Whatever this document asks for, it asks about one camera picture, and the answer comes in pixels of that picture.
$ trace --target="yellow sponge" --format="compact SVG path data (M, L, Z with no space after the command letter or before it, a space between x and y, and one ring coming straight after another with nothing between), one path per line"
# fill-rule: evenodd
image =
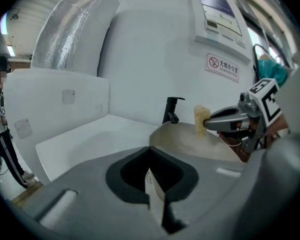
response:
M201 137L206 136L207 128L204 126L204 121L210 118L210 115L210 110L204 106L197 105L194 107L195 131Z

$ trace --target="white sink basin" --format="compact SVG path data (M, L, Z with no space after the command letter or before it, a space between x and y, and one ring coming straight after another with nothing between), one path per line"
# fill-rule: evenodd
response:
M232 149L210 132L205 137L197 135L193 124L166 122L149 139L150 146L163 150L216 160L240 162Z
M108 114L35 146L50 181L94 158L149 145L157 126Z

